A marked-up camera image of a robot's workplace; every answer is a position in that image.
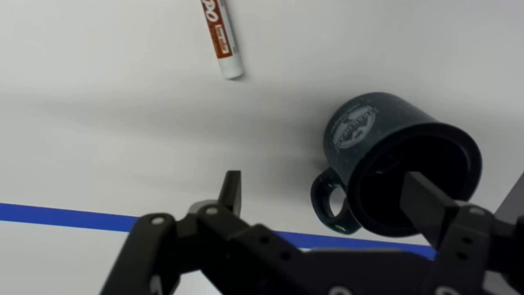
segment marker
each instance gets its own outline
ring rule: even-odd
[[[218,65],[224,78],[244,73],[239,48],[236,45],[224,0],[202,0]]]

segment mug handle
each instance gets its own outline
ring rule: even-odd
[[[341,185],[339,175],[333,168],[324,170],[311,185],[311,203],[321,222],[337,232],[352,234],[360,224],[351,212],[347,201],[344,199],[342,209],[337,214],[333,212],[329,204],[333,189]]]

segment mug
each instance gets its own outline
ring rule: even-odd
[[[311,186],[318,217],[339,232],[360,225],[382,235],[418,230],[400,207],[403,176],[419,170],[455,199],[470,199],[482,153],[465,130],[441,122],[390,93],[365,93],[342,104],[324,130],[329,168]],[[346,199],[334,212],[331,193]]]

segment white surface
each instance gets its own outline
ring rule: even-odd
[[[308,201],[326,166],[323,129],[347,98],[375,89],[482,144],[477,203],[495,209],[523,171],[523,1],[229,0],[229,12],[247,71],[238,81],[218,75],[198,1],[2,0],[0,199],[180,216],[243,168],[247,221],[333,234]],[[118,250],[103,253],[98,237],[75,244],[71,229],[0,229],[41,234],[3,239],[0,293],[13,293],[12,268],[30,268],[25,252],[41,242],[49,250],[35,263],[54,263],[35,273],[49,286],[39,293],[90,293],[103,276],[95,262]],[[66,247],[75,263],[56,258]]]

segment blue line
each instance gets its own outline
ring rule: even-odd
[[[67,225],[67,227],[85,227],[85,229],[103,229],[103,230],[131,230],[136,216],[126,214],[108,214],[93,211],[44,207],[44,206],[26,206],[13,203],[0,203],[0,219],[13,222],[33,222],[49,225]],[[316,235],[300,232],[279,232],[282,237],[295,244],[297,247],[308,248],[401,248],[416,252],[424,257],[434,257],[434,250],[428,245],[400,244],[400,242],[380,242],[365,239],[349,239],[334,235]]]

